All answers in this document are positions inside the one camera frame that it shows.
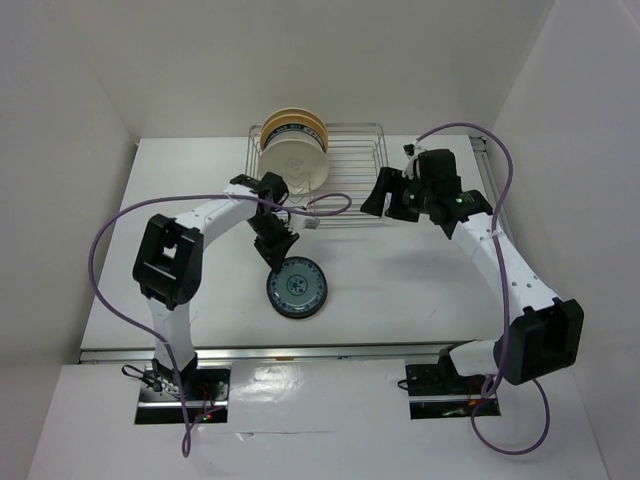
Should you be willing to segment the small blue patterned plate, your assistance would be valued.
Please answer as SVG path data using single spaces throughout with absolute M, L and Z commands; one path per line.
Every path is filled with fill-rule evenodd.
M 266 294 L 273 309 L 294 320 L 318 313 L 328 297 L 328 282 L 320 266 L 307 257 L 285 259 L 279 272 L 270 272 Z

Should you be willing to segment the tan yellow plate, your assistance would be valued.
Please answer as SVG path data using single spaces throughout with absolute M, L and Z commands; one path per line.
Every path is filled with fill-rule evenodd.
M 324 122 L 319 118 L 320 122 L 316 121 L 314 118 L 309 118 L 304 115 L 282 115 L 278 118 L 274 118 L 268 123 L 263 123 L 261 127 L 260 133 L 260 146 L 262 148 L 262 144 L 264 142 L 265 137 L 275 128 L 286 124 L 286 123 L 301 123 L 305 124 L 314 130 L 318 131 L 320 135 L 327 141 L 328 143 L 328 130 Z

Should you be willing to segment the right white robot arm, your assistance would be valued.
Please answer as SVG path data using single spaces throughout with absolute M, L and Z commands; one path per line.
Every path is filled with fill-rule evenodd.
M 403 170 L 381 168 L 360 210 L 406 222 L 427 216 L 469 256 L 503 304 L 498 339 L 451 345 L 441 352 L 436 369 L 441 388 L 460 391 L 472 376 L 521 385 L 575 363 L 582 307 L 574 299 L 561 299 L 538 277 L 482 193 L 463 190 L 451 151 L 422 151 Z

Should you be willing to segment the chrome wire dish rack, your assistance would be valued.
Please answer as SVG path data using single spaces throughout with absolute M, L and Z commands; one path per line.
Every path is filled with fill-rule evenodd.
M 324 227 L 379 226 L 382 220 L 359 211 L 371 193 L 379 170 L 388 165 L 386 143 L 382 127 L 377 123 L 328 123 L 328 150 L 325 153 L 330 164 L 327 181 L 317 190 L 289 195 L 287 206 L 318 211 L 336 211 L 344 205 L 341 199 L 327 195 L 344 193 L 352 200 L 351 207 L 337 216 L 322 217 Z M 265 150 L 260 146 L 262 125 L 254 125 L 249 131 L 245 174 L 260 179 L 258 161 Z

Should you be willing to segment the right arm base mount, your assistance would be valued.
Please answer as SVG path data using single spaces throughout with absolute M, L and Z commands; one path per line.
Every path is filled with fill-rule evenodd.
M 436 364 L 407 364 L 405 378 L 397 386 L 408 394 L 412 420 L 470 417 L 476 407 L 478 416 L 500 416 L 496 397 L 481 397 L 482 376 L 444 380 Z

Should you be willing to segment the navy rimmed lettered plate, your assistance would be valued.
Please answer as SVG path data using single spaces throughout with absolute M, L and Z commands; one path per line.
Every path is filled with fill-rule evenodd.
M 321 136 L 320 133 L 313 128 L 301 123 L 286 123 L 273 129 L 264 139 L 262 149 L 266 149 L 271 143 L 280 140 L 309 140 L 313 141 L 318 147 L 319 145 L 313 139 L 313 136 Z

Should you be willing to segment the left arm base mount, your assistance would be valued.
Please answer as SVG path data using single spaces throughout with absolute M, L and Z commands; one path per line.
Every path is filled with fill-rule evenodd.
M 177 387 L 151 368 L 144 370 L 130 364 L 121 373 L 139 382 L 135 416 L 137 425 L 165 425 L 183 422 Z M 186 409 L 190 422 L 197 416 L 203 423 L 226 423 L 231 369 L 204 368 L 197 371 L 195 384 L 186 394 Z

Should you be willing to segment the cream bear plate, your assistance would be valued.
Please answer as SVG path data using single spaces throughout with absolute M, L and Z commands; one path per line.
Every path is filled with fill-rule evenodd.
M 258 176 L 279 175 L 292 194 L 317 190 L 328 179 L 329 160 L 319 145 L 302 139 L 280 140 L 270 144 L 258 161 Z

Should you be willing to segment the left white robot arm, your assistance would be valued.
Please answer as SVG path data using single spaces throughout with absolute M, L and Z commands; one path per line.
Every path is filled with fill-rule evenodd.
M 261 179 L 241 174 L 219 199 L 209 200 L 176 217 L 154 215 L 147 223 L 134 262 L 133 278 L 147 298 L 156 342 L 152 366 L 163 389 L 176 399 L 197 387 L 197 354 L 190 333 L 190 301 L 197 293 L 206 248 L 236 225 L 247 222 L 254 246 L 275 273 L 299 239 L 274 212 L 288 197 L 281 176 Z

